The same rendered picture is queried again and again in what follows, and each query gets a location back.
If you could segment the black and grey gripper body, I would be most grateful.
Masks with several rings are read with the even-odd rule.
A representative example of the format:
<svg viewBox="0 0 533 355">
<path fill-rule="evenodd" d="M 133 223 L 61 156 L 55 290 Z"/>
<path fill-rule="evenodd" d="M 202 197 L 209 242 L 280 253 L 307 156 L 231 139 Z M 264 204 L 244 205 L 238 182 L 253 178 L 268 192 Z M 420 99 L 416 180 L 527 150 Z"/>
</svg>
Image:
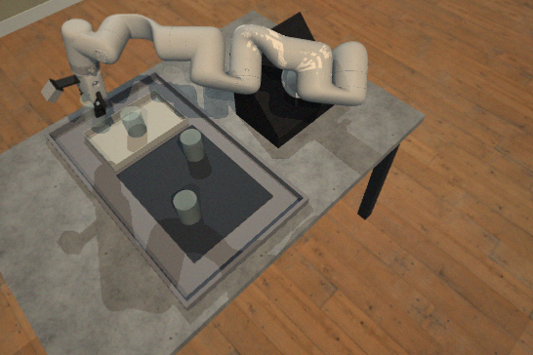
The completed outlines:
<svg viewBox="0 0 533 355">
<path fill-rule="evenodd" d="M 77 87 L 92 103 L 95 103 L 95 100 L 97 98 L 96 92 L 100 92 L 104 99 L 107 98 L 107 93 L 100 69 L 98 69 L 97 72 L 98 73 L 96 75 L 79 75 L 72 71 L 73 75 L 75 75 L 80 81 L 80 83 L 76 84 Z"/>
</svg>

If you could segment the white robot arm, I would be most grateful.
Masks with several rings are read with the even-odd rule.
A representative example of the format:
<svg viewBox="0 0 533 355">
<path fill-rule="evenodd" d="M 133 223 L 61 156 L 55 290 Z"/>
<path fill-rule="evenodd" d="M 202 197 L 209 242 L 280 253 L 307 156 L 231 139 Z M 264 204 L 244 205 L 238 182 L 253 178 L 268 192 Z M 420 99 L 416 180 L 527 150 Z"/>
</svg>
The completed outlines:
<svg viewBox="0 0 533 355">
<path fill-rule="evenodd" d="M 355 41 L 331 50 L 327 44 L 284 36 L 260 25 L 240 25 L 232 34 L 227 75 L 225 38 L 213 26 L 162 26 L 142 15 L 118 14 L 107 17 L 97 32 L 86 20 L 67 20 L 61 35 L 70 69 L 79 75 L 96 75 L 100 62 L 116 63 L 129 39 L 153 42 L 154 36 L 158 57 L 190 61 L 190 80 L 198 86 L 254 94 L 261 87 L 265 54 L 283 70 L 283 88 L 293 98 L 344 106 L 366 99 L 368 55 Z"/>
</svg>

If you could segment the clear glass jar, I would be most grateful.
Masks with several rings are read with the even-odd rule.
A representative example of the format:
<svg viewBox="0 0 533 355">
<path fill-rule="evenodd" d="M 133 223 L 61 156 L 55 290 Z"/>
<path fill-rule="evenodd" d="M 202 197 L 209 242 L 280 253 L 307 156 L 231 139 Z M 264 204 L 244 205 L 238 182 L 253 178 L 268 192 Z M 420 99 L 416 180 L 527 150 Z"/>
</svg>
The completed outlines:
<svg viewBox="0 0 533 355">
<path fill-rule="evenodd" d="M 94 111 L 95 107 L 93 106 L 93 103 L 90 102 L 84 94 L 80 97 L 80 103 L 81 103 L 84 119 L 87 125 L 91 127 L 99 127 L 106 123 L 107 115 L 105 114 L 104 116 L 96 118 L 95 111 Z"/>
<path fill-rule="evenodd" d="M 128 106 L 124 108 L 120 117 L 131 138 L 140 138 L 145 135 L 147 127 L 138 107 Z"/>
<path fill-rule="evenodd" d="M 173 200 L 180 221 L 186 225 L 192 225 L 201 218 L 201 210 L 195 193 L 191 190 L 178 192 Z"/>
<path fill-rule="evenodd" d="M 188 161 L 197 162 L 204 157 L 205 150 L 199 131 L 195 129 L 185 130 L 182 132 L 180 140 L 183 146 L 185 158 Z"/>
</svg>

